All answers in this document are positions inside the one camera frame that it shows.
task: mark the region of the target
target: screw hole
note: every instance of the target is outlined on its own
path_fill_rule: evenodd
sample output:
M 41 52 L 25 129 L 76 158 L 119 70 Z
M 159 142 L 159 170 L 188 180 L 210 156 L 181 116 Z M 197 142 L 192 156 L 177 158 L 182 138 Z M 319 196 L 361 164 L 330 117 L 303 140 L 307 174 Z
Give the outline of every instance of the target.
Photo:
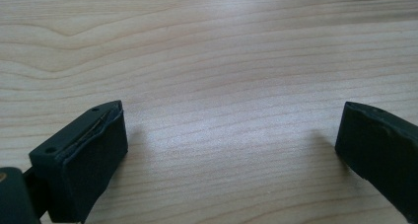
M 0 173 L 0 183 L 6 180 L 7 174 L 6 173 Z
M 56 149 L 55 148 L 47 148 L 46 150 L 45 150 L 45 153 L 54 153 L 56 151 Z

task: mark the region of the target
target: black rubber pad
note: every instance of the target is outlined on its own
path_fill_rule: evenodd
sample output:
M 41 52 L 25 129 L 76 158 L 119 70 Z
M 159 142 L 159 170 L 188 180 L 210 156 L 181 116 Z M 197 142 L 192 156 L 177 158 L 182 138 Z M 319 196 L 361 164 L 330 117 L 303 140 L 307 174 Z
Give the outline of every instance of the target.
M 337 154 L 408 220 L 418 223 L 418 127 L 389 112 L 346 103 Z
M 84 222 L 127 153 L 121 101 L 83 113 L 30 153 L 47 180 L 53 222 Z

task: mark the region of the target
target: light wood surface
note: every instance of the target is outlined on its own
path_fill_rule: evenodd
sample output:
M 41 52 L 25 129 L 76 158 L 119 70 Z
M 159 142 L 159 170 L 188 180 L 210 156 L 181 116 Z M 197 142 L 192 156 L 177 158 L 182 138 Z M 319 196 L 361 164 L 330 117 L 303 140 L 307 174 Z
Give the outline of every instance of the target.
M 417 39 L 418 0 L 0 0 L 0 167 L 121 99 L 87 223 L 405 223 L 333 145 L 346 101 L 418 123 Z

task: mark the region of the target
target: black plastic part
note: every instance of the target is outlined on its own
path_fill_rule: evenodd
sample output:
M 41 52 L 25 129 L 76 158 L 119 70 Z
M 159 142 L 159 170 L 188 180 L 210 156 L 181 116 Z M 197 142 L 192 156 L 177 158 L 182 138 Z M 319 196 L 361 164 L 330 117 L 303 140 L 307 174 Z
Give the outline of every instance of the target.
M 127 153 L 121 101 L 92 108 L 30 153 L 53 222 L 84 222 Z
M 47 182 L 35 175 L 34 168 L 25 171 L 24 178 L 35 215 L 40 218 L 48 210 L 51 203 Z
M 0 168 L 0 223 L 39 224 L 21 170 Z
M 408 220 L 418 223 L 418 127 L 389 112 L 346 103 L 335 151 Z

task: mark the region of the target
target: wooden table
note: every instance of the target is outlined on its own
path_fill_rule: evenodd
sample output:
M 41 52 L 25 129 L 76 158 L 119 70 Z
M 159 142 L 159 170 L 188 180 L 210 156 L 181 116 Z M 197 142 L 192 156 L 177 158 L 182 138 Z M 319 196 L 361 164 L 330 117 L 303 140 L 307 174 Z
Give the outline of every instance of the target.
M 417 40 L 418 0 L 0 0 L 0 167 L 121 99 L 87 223 L 405 223 L 333 145 L 346 101 L 418 123 Z

